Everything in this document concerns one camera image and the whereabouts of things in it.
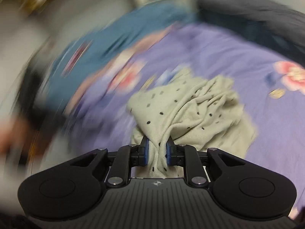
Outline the purple floral bed sheet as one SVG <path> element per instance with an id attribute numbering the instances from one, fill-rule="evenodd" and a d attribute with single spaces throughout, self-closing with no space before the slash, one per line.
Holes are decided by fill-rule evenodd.
<path id="1" fill-rule="evenodd" d="M 137 177 L 178 177 L 165 142 L 217 147 L 288 177 L 304 207 L 304 69 L 205 23 L 134 37 L 106 29 L 53 67 L 48 109 L 68 118 L 81 152 L 149 139 Z"/>

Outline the teal blue blanket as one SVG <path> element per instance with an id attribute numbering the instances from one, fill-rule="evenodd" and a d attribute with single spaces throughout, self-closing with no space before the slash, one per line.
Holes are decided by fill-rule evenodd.
<path id="1" fill-rule="evenodd" d="M 64 111 L 81 83 L 145 36 L 174 23 L 191 23 L 195 15 L 171 3 L 152 4 L 127 13 L 111 25 L 71 42 L 54 61 L 44 106 Z"/>

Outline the beige polka dot garment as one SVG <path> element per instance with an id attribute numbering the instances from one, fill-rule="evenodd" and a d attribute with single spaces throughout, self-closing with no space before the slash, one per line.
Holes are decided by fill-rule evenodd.
<path id="1" fill-rule="evenodd" d="M 149 139 L 148 164 L 137 167 L 135 176 L 182 177 L 182 168 L 166 162 L 169 137 L 199 152 L 215 147 L 244 158 L 256 138 L 256 127 L 233 85 L 231 78 L 203 79 L 184 68 L 168 84 L 135 93 L 127 103 L 136 121 L 131 141 Z"/>

